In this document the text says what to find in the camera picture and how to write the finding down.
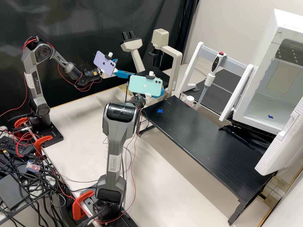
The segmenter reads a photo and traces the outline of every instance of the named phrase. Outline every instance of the mint green smartphone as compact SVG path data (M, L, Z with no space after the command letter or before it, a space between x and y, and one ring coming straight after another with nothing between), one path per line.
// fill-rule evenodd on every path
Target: mint green smartphone
M140 94L160 96L163 81L159 78L147 79L143 76L131 75L129 79L129 91Z

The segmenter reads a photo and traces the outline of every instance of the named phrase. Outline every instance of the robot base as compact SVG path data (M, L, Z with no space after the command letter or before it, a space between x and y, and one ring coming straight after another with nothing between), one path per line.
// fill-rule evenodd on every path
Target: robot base
M52 136L53 138L51 140L45 141L41 144L43 148L49 147L50 145L53 145L55 143L58 143L62 141L63 135L59 132L59 130L54 126L53 123L50 124L50 128L43 130L43 131L33 131L33 133L39 135L40 137L43 136Z
M91 189L87 189L87 190L81 192L81 195L83 193L86 193L89 190L91 190ZM85 205L87 206L87 208L89 209L89 211L92 214L94 214L93 205L96 201L97 201L97 199L96 199L95 195L84 200ZM124 210L124 208L121 208L121 214L122 213L123 213L123 216L121 216L121 218L119 218L118 220L107 223L107 224L100 224L100 226L102 226L102 227L138 227L138 225L129 216L129 214Z

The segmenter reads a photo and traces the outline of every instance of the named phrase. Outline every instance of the small white bottle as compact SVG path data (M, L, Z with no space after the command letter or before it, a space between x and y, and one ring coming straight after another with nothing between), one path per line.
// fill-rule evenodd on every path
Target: small white bottle
M192 96L187 96L186 99L184 100L184 102L189 105L191 108L194 108L195 104L193 103L195 100L194 97Z

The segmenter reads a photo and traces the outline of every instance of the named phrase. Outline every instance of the label sticker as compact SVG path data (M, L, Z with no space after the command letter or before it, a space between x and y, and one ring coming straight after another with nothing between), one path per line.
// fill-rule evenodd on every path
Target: label sticker
M25 79L26 79L27 86L30 89L33 89L35 87L35 85L34 85L34 81L33 81L32 75L31 74L26 74L24 72L24 76L25 76Z
M109 172L118 172L121 165L121 154L120 155L109 155L108 160L108 171Z

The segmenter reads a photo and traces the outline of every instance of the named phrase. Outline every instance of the white wall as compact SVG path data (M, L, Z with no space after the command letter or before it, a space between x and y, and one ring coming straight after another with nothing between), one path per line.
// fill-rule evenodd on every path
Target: white wall
M262 227L302 226L303 223L303 174L301 173L292 187L281 199L277 207Z
M274 8L303 15L302 0L200 0L183 63L190 61L199 41L209 48L226 52L244 64L251 63ZM197 68L208 73L210 64L200 60Z

